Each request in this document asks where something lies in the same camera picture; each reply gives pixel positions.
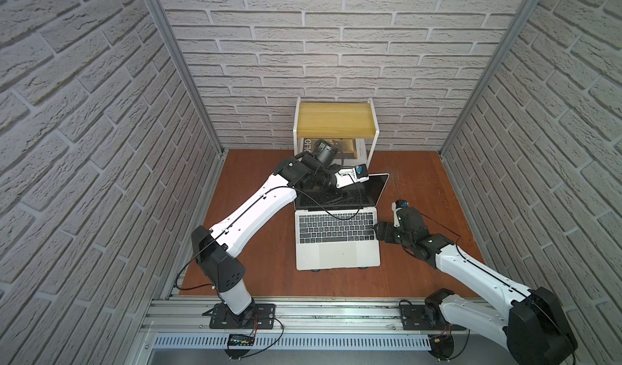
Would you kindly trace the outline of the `silver laptop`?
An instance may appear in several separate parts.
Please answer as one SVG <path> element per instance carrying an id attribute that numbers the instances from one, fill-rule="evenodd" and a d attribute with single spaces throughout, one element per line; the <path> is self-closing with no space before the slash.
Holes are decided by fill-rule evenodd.
<path id="1" fill-rule="evenodd" d="M 299 271 L 378 267 L 380 246 L 374 231 L 377 204 L 388 173 L 334 193 L 299 193 L 294 201 L 296 269 Z"/>

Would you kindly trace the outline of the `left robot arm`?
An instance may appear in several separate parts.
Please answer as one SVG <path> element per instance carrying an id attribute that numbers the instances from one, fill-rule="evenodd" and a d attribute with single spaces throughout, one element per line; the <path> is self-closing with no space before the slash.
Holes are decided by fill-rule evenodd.
<path id="1" fill-rule="evenodd" d="M 336 146 L 321 139 L 313 151 L 284 159 L 262 187 L 228 217 L 209 229 L 199 226 L 192 232 L 192 261 L 210 280 L 231 315 L 248 316 L 254 309 L 243 281 L 246 268 L 237 256 L 258 230 L 299 195 L 335 193 L 369 179 L 365 164 L 334 164 L 337 153 Z"/>

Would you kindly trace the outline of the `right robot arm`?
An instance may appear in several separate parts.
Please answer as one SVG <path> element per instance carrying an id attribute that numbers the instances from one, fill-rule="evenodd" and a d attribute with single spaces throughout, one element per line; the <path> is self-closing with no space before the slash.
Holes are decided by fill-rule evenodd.
<path id="1" fill-rule="evenodd" d="M 424 216 L 403 200 L 393 203 L 393 222 L 374 225 L 377 240 L 399 245 L 406 253 L 460 281 L 486 301 L 482 306 L 442 288 L 424 301 L 421 320 L 430 329 L 441 329 L 431 352 L 449 361 L 453 347 L 450 328 L 457 325 L 508 350 L 519 364 L 560 364 L 573 359 L 578 342 L 560 305 L 550 290 L 531 289 L 515 282 L 470 256 L 458 242 L 432 234 Z"/>

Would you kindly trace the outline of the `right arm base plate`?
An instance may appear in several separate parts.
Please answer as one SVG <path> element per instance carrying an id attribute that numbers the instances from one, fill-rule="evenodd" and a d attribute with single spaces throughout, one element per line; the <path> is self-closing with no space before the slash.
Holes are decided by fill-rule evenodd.
<path id="1" fill-rule="evenodd" d="M 424 303 L 400 300 L 398 310 L 404 331 L 449 334 L 450 332 L 465 330 L 462 326 L 450 324 L 442 316 L 440 303 L 436 300 L 425 300 Z"/>

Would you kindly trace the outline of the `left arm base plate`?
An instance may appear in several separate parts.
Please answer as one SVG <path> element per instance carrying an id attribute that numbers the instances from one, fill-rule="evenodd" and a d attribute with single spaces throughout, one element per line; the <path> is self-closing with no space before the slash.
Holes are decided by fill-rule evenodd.
<path id="1" fill-rule="evenodd" d="M 234 314 L 224 303 L 217 303 L 211 310 L 211 329 L 273 329 L 276 305 L 254 301 L 240 315 Z"/>

